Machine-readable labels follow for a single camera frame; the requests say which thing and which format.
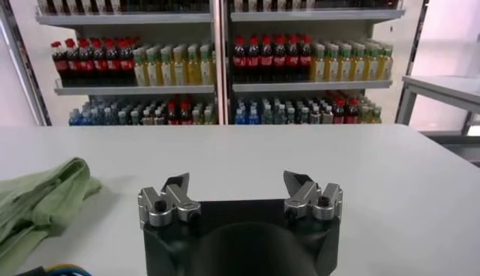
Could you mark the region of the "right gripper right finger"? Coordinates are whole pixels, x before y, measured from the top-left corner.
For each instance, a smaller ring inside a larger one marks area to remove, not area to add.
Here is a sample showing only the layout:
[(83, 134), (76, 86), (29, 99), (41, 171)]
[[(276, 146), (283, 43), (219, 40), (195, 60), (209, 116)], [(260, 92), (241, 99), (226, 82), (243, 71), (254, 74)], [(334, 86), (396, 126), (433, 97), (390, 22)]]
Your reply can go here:
[(283, 180), (289, 194), (284, 200), (286, 217), (297, 221), (312, 215), (318, 221), (341, 219), (343, 190), (339, 184), (328, 183), (322, 189), (310, 176), (284, 171)]

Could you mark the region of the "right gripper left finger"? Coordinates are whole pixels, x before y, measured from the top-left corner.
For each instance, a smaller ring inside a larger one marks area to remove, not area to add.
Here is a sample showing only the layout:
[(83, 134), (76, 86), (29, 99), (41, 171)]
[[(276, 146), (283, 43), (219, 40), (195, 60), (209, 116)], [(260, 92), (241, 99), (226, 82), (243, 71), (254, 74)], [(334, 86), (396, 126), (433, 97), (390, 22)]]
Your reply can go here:
[(139, 225), (144, 227), (169, 226), (176, 218), (193, 223), (201, 215), (201, 204), (188, 197), (190, 174), (169, 177), (158, 193), (153, 187), (144, 187), (137, 196)]

